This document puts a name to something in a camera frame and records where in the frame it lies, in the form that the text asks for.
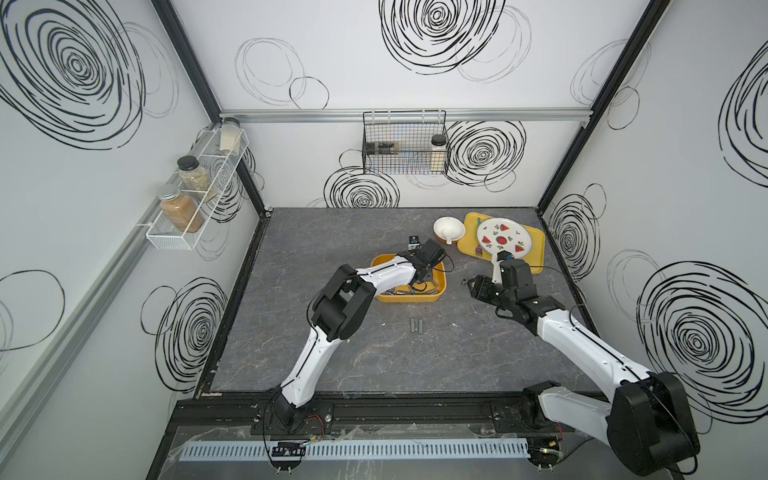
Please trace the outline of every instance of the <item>white plate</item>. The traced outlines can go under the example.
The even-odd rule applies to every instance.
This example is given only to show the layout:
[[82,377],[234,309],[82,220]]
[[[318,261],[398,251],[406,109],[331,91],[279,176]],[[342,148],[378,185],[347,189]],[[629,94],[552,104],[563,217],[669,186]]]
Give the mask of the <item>white plate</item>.
[[478,245],[493,257],[503,250],[514,258],[528,255],[533,247],[531,234],[508,218],[489,218],[478,225]]

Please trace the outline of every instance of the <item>wire shelf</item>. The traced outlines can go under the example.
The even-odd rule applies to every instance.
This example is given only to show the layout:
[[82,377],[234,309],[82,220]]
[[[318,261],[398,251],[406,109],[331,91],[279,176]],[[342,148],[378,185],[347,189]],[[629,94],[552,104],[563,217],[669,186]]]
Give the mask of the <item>wire shelf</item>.
[[383,174],[442,175],[451,155],[432,151],[432,135],[446,135],[445,110],[367,111],[362,114],[362,166]]
[[[204,219],[203,225],[197,231],[190,232],[189,228],[190,224],[192,224],[192,220],[190,220],[184,231],[179,231],[171,223],[168,215],[160,210],[160,213],[157,214],[154,222],[150,225],[149,230],[147,230],[147,240],[159,250],[194,250],[198,240],[200,240],[205,228],[208,226],[210,215],[216,211],[222,196],[227,192],[227,186],[232,181],[237,165],[240,163],[243,153],[245,153],[248,147],[248,136],[246,136],[243,129],[240,129],[240,134],[234,143],[238,147],[233,148],[229,154],[219,149],[220,128],[215,131],[206,131],[204,134],[210,137],[202,150],[200,150],[200,153],[195,156],[197,161],[200,162],[201,167],[206,169],[211,179],[210,187],[205,191],[188,190],[178,176],[178,170],[171,181],[172,184],[179,187],[183,195],[192,197],[195,200],[195,203],[197,203],[195,215],[200,215]],[[202,200],[205,198],[209,198],[209,200],[203,202]]]

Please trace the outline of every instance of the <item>gray countertop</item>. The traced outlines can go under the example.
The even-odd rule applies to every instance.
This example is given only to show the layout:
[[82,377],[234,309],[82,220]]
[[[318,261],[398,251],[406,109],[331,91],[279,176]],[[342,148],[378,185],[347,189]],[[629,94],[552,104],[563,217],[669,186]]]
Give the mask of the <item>gray countertop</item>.
[[[532,208],[275,209],[212,390],[258,391],[280,383],[306,342],[307,303],[339,265],[369,266],[381,253],[405,250],[409,235],[434,238],[437,218],[464,220],[471,211],[541,228]],[[456,246],[446,251],[455,269],[442,297],[434,303],[374,300],[360,329],[333,354],[317,391],[509,392],[545,380],[598,390],[556,348],[469,296],[462,279],[490,276],[488,261]],[[559,270],[551,252],[548,240],[545,265]],[[534,281],[539,294],[567,307],[576,303],[560,273],[545,269]],[[411,333],[411,318],[423,319],[422,335]]]

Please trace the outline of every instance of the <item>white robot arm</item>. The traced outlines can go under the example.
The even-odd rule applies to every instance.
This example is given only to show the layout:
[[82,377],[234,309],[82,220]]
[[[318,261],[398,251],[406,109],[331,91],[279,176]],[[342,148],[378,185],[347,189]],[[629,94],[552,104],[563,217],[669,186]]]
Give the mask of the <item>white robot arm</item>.
[[[317,380],[342,343],[359,328],[373,298],[400,285],[420,283],[444,257],[432,240],[387,263],[365,269],[342,265],[311,302],[310,335],[296,365],[275,392],[273,411],[287,432],[302,422],[296,410],[314,395]],[[563,352],[605,394],[607,402],[579,395],[556,382],[528,387],[521,415],[531,429],[562,422],[609,445],[634,473],[648,475],[699,450],[683,384],[670,373],[652,373],[582,326],[549,296],[539,296],[530,267],[501,257],[501,282],[469,280],[473,298],[496,306]]]
[[280,383],[274,412],[286,430],[296,421],[293,413],[315,394],[320,374],[343,340],[360,327],[373,298],[400,285],[421,283],[445,256],[434,241],[416,250],[399,253],[392,260],[370,268],[342,265],[311,301],[314,314],[310,335],[296,365]]
[[668,372],[653,373],[608,345],[549,296],[539,296],[523,260],[498,262],[501,284],[478,275],[468,281],[473,298],[496,306],[555,346],[605,394],[607,402],[579,395],[556,382],[523,390],[524,423],[534,430],[561,422],[606,445],[637,475],[695,456],[699,441],[682,382]]
[[[411,260],[397,255],[389,262],[370,268],[358,268],[355,272],[356,275],[352,275],[356,278],[355,281],[368,283],[371,287],[367,291],[375,292],[373,296],[376,296],[396,286],[410,284],[416,275],[416,267]],[[339,289],[343,282],[351,283],[352,281],[352,277],[349,275],[344,276],[342,281],[331,279],[326,288],[329,290],[333,290],[334,287]],[[369,304],[370,302],[365,304],[365,310],[368,309]],[[359,315],[360,320],[362,320],[365,312],[359,312]],[[319,316],[315,315],[315,317],[313,317],[313,325],[310,328],[310,336],[306,339],[299,360],[286,379],[280,383],[283,397],[293,408],[298,408],[312,399],[317,380],[326,368],[331,355],[341,342],[353,333],[349,332],[339,336],[338,333],[324,332],[317,322]]]

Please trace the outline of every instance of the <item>spice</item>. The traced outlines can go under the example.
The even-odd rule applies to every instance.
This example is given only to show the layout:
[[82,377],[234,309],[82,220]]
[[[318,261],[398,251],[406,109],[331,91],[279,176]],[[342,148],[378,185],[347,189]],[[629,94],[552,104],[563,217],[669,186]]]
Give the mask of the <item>spice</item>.
[[448,138],[445,135],[432,135],[432,159],[429,162],[429,170],[442,172],[445,170],[445,157],[448,152]]
[[240,122],[236,118],[224,118],[219,131],[219,150],[225,154],[240,154]]
[[205,219],[197,212],[197,204],[191,197],[182,195],[176,185],[163,185],[157,192],[161,200],[160,208],[168,216],[168,220],[180,232],[197,232],[205,223]]
[[179,166],[179,177],[184,182],[188,190],[197,190],[207,192],[204,203],[210,201],[219,194],[215,187],[210,185],[210,177],[205,168],[201,167],[200,162],[192,155],[186,155],[176,161]]

